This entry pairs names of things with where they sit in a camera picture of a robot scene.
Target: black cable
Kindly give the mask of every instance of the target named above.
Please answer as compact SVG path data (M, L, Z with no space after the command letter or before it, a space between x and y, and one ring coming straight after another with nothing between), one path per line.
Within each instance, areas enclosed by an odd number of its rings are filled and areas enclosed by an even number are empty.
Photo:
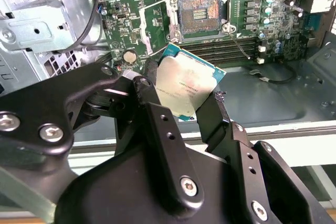
M285 83L288 83L288 82L294 80L297 76L295 69L293 67L291 67L290 65L288 65L287 63L284 63L282 61L280 61L279 63L292 73L292 75L289 78L287 78L285 80L281 80L281 81L270 80L269 78L263 76L258 69L254 69L254 70L250 71L249 74L252 75L252 76L257 76L261 81L266 81L266 82L273 83L273 84L285 84Z
M110 51L109 46L89 46L86 48L87 51Z
M65 52L69 52L69 51L73 51L76 50L76 48L83 42L83 40L88 36L88 34L90 33L90 30L93 26L93 22L94 22L94 18L95 18L95 13L97 12L98 9L98 0L93 0L93 8L92 8L92 12L89 18L89 21L86 25L86 27L84 28L82 34L78 37L78 39L76 40L75 43L73 43L71 46L69 46L68 48L60 51L61 53L65 53Z
M99 23L100 23L100 32L99 32L99 37L98 39L94 42L94 43L81 43L80 45L81 46L84 46L84 47L90 47L90 46L94 46L96 44L99 43L99 41L101 40L101 37L103 36L103 18L101 16L101 14L99 13Z
M106 64L107 62L109 62L111 60L112 60L112 53L109 52L106 55L104 55L103 57L96 60L96 62Z

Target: silver screw head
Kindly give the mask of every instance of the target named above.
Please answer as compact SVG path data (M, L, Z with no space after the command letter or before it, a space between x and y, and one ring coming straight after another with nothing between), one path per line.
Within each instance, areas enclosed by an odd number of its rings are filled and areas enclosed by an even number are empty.
M271 152L272 148L269 146L267 143L263 143L264 147L266 148L267 151Z
M322 107L328 107L329 106L329 102L321 102L321 106Z
M14 34L10 30L4 30L2 32L2 35L5 37L5 39L13 39Z
M197 186L190 178L182 178L181 186L185 194L188 196L195 196L197 194Z
M171 4L176 4L176 0L170 0Z
M101 12L100 12L100 13L101 13L101 15L103 15L103 16L106 16L108 12L107 12L107 10L106 10L106 9L103 9L103 10L101 10Z
M266 221L268 219L265 208L257 201L252 201L252 209L260 220Z
M141 78L140 82L148 87L151 85L145 78Z
M239 131L244 131L244 128L241 125L236 124L236 127L237 127L237 129L239 129Z
M48 142L57 142L62 139L63 131L54 124L46 125L40 130L40 137Z
M104 74L107 74L108 76L113 75L111 69L108 68L108 67L102 67L102 68L101 68L101 71L102 71Z
M20 126L20 119L12 114L0 114L0 131L13 131Z

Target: cpu socket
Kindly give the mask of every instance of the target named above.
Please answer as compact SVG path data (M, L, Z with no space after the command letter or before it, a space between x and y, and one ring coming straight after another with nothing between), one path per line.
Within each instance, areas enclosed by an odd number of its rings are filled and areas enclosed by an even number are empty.
M230 0L165 0L168 39L175 42L222 38L234 33Z

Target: motherboard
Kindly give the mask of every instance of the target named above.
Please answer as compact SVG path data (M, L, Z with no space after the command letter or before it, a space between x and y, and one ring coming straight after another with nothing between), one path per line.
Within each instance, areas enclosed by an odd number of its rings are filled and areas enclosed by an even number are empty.
M226 68L296 60L334 0L99 0L118 70L140 71L172 42Z

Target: black dimm slot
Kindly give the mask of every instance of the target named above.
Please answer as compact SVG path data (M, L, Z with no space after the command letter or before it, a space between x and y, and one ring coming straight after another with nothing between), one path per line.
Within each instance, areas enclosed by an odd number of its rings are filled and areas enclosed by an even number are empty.
M237 43L247 55L252 58L255 56L255 38L239 39ZM247 60L246 56L232 40L181 47L214 65Z

